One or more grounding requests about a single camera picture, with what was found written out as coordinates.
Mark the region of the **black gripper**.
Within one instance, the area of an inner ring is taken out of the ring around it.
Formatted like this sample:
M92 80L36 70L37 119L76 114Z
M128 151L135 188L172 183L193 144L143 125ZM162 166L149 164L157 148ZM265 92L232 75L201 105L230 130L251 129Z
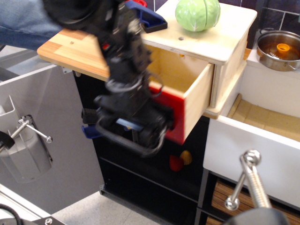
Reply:
M148 81L136 84L108 81L105 83L107 95L94 99L98 107L96 129L114 131L115 120L123 118L148 125L155 121L166 122L173 129L173 109L154 101ZM138 132L138 145L142 149L161 149L167 125L146 127Z

